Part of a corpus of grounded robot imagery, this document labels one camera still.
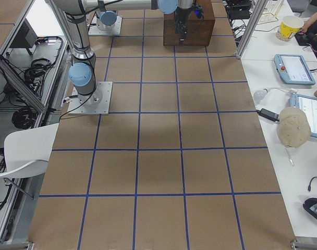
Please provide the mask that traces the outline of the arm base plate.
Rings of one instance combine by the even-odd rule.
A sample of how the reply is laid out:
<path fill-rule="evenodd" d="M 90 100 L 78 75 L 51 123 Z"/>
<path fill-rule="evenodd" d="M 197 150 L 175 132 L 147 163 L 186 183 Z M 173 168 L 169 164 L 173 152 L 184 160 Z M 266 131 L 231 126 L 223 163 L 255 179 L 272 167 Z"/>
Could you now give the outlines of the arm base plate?
<path fill-rule="evenodd" d="M 81 105 L 88 99 L 84 96 L 71 98 L 67 111 L 70 115 L 108 115 L 112 88 L 112 82 L 97 82 L 95 92 L 85 104 Z"/>
<path fill-rule="evenodd" d="M 93 19 L 92 26 L 89 28 L 89 35 L 91 36 L 119 36 L 121 31 L 122 17 L 117 16 L 117 21 L 114 26 L 107 30 L 99 30 L 96 26 L 96 17 Z"/>

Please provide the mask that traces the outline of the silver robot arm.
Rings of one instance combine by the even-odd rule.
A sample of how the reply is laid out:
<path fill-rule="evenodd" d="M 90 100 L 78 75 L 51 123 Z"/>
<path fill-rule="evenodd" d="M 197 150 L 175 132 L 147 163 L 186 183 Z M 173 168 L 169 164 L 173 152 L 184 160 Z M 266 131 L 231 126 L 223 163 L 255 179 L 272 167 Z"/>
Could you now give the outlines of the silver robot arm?
<path fill-rule="evenodd" d="M 175 13 L 178 30 L 186 28 L 190 13 L 195 10 L 195 1 L 51 1 L 66 16 L 66 24 L 61 26 L 69 33 L 72 41 L 74 64 L 69 69 L 69 78 L 78 93 L 81 106 L 97 107 L 102 102 L 103 92 L 98 89 L 94 66 L 96 56 L 93 52 L 87 15 L 99 11 L 101 23 L 105 15 L 113 15 L 116 10 L 159 9 L 164 14 Z"/>
<path fill-rule="evenodd" d="M 117 21 L 116 12 L 107 11 L 96 11 L 96 26 L 99 30 L 107 30 L 114 26 Z"/>

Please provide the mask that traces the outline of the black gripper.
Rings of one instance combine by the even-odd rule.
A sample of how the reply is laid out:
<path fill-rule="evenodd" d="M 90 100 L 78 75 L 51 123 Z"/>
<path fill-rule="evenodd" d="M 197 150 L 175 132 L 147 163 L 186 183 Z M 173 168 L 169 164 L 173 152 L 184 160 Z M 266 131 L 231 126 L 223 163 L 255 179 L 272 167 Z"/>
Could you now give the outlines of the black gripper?
<path fill-rule="evenodd" d="M 180 38 L 179 41 L 183 42 L 185 40 L 185 33 L 187 33 L 187 21 L 190 16 L 190 9 L 183 9 L 177 7 L 174 13 L 174 21 L 175 21 L 175 33 L 179 33 Z"/>

